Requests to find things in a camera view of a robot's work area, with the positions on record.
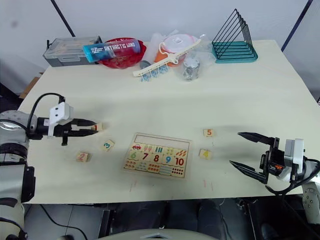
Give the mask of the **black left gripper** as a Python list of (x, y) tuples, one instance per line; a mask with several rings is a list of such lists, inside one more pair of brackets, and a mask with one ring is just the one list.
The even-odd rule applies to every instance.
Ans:
[(68, 137), (86, 137), (90, 135), (97, 134), (97, 130), (92, 129), (79, 129), (72, 130), (72, 125), (77, 127), (91, 127), (96, 125), (97, 123), (92, 120), (86, 120), (82, 118), (74, 118), (71, 122), (61, 125), (58, 124), (54, 128), (53, 136), (62, 138), (62, 146), (68, 145)]

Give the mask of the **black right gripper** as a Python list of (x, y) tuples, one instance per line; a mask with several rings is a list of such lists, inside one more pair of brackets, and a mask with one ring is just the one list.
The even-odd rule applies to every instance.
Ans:
[(251, 142), (260, 142), (270, 146), (269, 150), (261, 156), (260, 169), (262, 169), (262, 173), (257, 172), (253, 167), (230, 160), (229, 162), (237, 170), (262, 184), (268, 183), (269, 174), (278, 177), (282, 173), (285, 168), (285, 152), (279, 149), (280, 139), (278, 137), (267, 137), (255, 132), (238, 132), (237, 134)]

